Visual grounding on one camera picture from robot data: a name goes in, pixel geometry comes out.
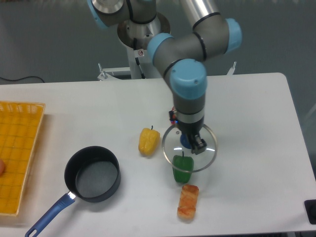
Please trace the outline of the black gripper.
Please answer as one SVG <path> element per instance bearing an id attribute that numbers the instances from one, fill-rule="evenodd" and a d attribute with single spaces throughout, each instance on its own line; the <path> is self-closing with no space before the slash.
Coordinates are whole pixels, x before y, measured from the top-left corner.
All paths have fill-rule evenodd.
<path id="1" fill-rule="evenodd" d="M 199 155 L 206 150 L 206 142 L 199 135 L 203 126 L 203 118 L 193 123 L 178 121 L 178 128 L 182 132 L 180 142 L 183 146 L 191 146 L 192 154 Z"/>

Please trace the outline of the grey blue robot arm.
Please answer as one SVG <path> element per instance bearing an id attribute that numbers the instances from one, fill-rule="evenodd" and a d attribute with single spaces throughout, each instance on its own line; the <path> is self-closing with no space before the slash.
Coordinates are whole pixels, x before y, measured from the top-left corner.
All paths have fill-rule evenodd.
<path id="1" fill-rule="evenodd" d="M 118 26 L 128 48 L 145 50 L 173 94 L 176 124 L 193 154 L 206 150 L 203 126 L 207 87 L 204 61 L 240 47 L 242 32 L 234 19 L 225 19 L 213 0 L 183 0 L 192 33 L 175 39 L 168 20 L 154 0 L 90 0 L 88 6 L 103 28 Z"/>

